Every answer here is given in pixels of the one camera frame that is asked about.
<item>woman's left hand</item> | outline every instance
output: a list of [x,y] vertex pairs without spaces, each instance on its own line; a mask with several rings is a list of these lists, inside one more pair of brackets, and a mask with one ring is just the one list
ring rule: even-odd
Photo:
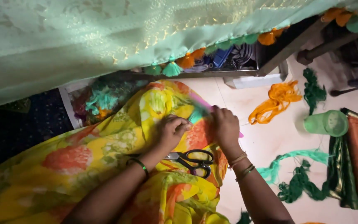
[[161,120],[156,148],[171,152],[179,144],[183,134],[190,130],[192,123],[187,119],[170,114]]

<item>scissors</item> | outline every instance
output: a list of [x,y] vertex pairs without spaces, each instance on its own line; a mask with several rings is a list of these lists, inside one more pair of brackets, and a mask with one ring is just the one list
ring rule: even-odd
[[[189,154],[196,153],[196,152],[207,154],[207,160],[190,159]],[[205,175],[202,178],[206,179],[207,177],[209,177],[209,175],[211,175],[211,167],[209,165],[212,165],[212,163],[214,162],[214,155],[206,150],[189,150],[185,153],[171,152],[167,156],[165,156],[164,159],[176,160],[177,162],[185,166],[187,169],[189,169],[190,173],[194,176],[196,176],[197,169],[203,169],[205,171]],[[198,163],[199,165],[193,167],[192,165],[188,164],[185,160],[193,163]]]

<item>printed fabric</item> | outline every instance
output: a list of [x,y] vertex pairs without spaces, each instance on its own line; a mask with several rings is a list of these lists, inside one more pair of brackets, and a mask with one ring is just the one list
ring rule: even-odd
[[[5,161],[0,165],[0,223],[60,223],[91,189],[125,168],[127,154],[141,153],[152,143],[163,117],[190,116],[191,91],[176,81],[151,83],[102,123],[56,136]],[[214,154],[211,175],[193,176],[181,164],[162,160],[119,223],[228,223],[215,211],[227,160],[207,118],[196,122],[174,151],[193,149]]]

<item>hand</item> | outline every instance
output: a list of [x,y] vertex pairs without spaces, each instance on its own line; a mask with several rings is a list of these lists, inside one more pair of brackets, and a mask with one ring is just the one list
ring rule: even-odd
[[183,134],[191,129],[193,124],[187,119],[170,114],[161,120],[160,138],[156,148],[162,149],[167,153],[171,152],[179,144]]
[[236,159],[243,153],[239,143],[238,134],[240,124],[238,117],[226,109],[220,109],[217,106],[212,107],[212,117],[214,119],[215,140],[230,161]]

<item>mint green saree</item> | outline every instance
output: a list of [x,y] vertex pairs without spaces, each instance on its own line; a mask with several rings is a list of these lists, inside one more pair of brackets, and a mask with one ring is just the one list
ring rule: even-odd
[[358,0],[0,0],[0,104],[335,6],[358,10]]

